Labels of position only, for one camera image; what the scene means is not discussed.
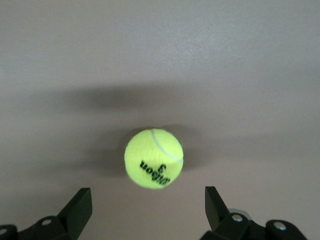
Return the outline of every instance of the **yellow-green tennis ball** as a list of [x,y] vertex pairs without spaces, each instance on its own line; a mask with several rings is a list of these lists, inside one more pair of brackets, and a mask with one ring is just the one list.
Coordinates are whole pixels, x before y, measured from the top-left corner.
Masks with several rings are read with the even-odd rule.
[[124,152],[125,169],[138,185],[162,189],[180,174],[184,152],[179,141],[163,129],[144,130],[135,135]]

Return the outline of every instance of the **tennis ball seam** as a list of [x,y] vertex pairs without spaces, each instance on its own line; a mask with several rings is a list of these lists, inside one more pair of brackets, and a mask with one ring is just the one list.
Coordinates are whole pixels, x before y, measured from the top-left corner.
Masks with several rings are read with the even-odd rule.
[[171,158],[171,159],[173,159],[173,160],[175,160],[175,161],[177,161],[177,162],[179,162],[179,163],[181,163],[181,162],[183,161],[183,159],[177,158],[177,157],[171,155],[170,153],[168,153],[168,152],[160,145],[160,143],[158,142],[158,140],[157,140],[157,138],[156,138],[156,135],[155,135],[155,132],[154,132],[153,129],[151,130],[151,136],[152,136],[155,144],[160,148],[160,150],[161,150],[165,155],[167,155],[169,158]]

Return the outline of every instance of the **tennis ball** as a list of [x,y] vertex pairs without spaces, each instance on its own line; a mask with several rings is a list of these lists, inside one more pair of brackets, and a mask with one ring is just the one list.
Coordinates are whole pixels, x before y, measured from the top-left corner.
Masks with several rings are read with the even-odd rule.
[[124,152],[125,169],[139,186],[162,189],[180,174],[184,152],[179,141],[163,129],[143,130],[128,143]]

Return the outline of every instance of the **gray surface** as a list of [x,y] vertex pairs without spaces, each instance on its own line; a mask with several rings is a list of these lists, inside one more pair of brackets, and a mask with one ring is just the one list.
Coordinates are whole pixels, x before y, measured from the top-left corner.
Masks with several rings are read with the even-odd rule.
[[[0,2],[0,222],[19,229],[91,187],[81,240],[199,239],[205,186],[258,224],[320,229],[319,1]],[[134,185],[145,127],[180,177]]]

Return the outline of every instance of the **ball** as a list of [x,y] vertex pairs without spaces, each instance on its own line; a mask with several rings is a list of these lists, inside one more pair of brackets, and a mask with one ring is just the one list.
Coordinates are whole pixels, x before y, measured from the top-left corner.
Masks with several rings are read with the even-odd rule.
[[163,129],[143,130],[128,143],[124,152],[128,176],[139,186],[162,189],[180,174],[184,152],[179,141]]

